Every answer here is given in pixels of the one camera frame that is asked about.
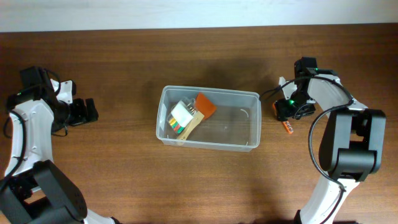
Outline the orange socket rail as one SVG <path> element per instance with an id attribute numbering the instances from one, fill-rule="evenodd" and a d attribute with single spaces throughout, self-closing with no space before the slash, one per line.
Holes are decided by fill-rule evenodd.
<path id="1" fill-rule="evenodd" d="M 275 116 L 277 116 L 277 109 L 276 109 L 276 107 L 275 107 L 275 103 L 272 104 L 272 108 L 273 108 L 273 110 L 274 110 Z M 292 133 L 294 132 L 294 130 L 293 130 L 293 128 L 292 128 L 292 126 L 291 126 L 291 124 L 289 123 L 288 120 L 282 121 L 281 123 L 282 123 L 282 125 L 284 126 L 285 130 L 286 130 L 289 134 L 292 134 Z"/>

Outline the clear plastic container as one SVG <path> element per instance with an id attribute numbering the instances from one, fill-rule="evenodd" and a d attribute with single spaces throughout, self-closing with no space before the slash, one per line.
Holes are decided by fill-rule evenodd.
<path id="1" fill-rule="evenodd" d="M 179 140 L 169 125 L 171 111 L 179 101 L 190 103 L 200 93 L 216 106 L 216 111 L 201 121 L 186 140 Z M 249 152 L 260 143 L 261 119 L 258 93 L 168 85 L 160 97 L 156 136 L 165 145 Z"/>

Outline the clear case coloured screwdriver bits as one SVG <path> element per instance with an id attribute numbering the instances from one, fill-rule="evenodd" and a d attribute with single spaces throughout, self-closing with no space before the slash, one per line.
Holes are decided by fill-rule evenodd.
<path id="1" fill-rule="evenodd" d="M 187 127 L 197 112 L 194 98 L 183 97 L 173 107 L 167 117 L 167 123 L 179 135 Z"/>

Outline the orange scraper wooden handle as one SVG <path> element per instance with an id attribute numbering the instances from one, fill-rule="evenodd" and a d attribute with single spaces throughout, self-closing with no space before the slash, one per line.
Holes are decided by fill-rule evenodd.
<path id="1" fill-rule="evenodd" d="M 204 120 L 208 119 L 216 111 L 216 106 L 202 93 L 199 92 L 195 99 L 193 106 L 193 118 L 186 125 L 181 134 L 178 135 L 177 139 L 186 141 L 192 131 Z"/>

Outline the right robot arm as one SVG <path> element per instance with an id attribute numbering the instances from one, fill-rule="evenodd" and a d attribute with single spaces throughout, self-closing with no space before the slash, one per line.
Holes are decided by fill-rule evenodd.
<path id="1" fill-rule="evenodd" d="M 276 90 L 289 104 L 296 102 L 292 95 L 299 81 L 307 84 L 310 102 L 322 109 L 308 133 L 310 158 L 321 176 L 294 223 L 333 223 L 352 190 L 381 166 L 386 115 L 355 99 L 339 77 L 316 68 L 293 80 L 279 78 Z"/>

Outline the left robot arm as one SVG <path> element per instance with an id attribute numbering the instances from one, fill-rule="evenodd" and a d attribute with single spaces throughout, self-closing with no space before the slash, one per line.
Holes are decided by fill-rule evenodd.
<path id="1" fill-rule="evenodd" d="M 88 209 L 79 188 L 53 163 L 52 133 L 66 129 L 73 81 L 30 86 L 10 95 L 12 149 L 1 181 L 1 211 L 10 223 L 117 223 Z"/>

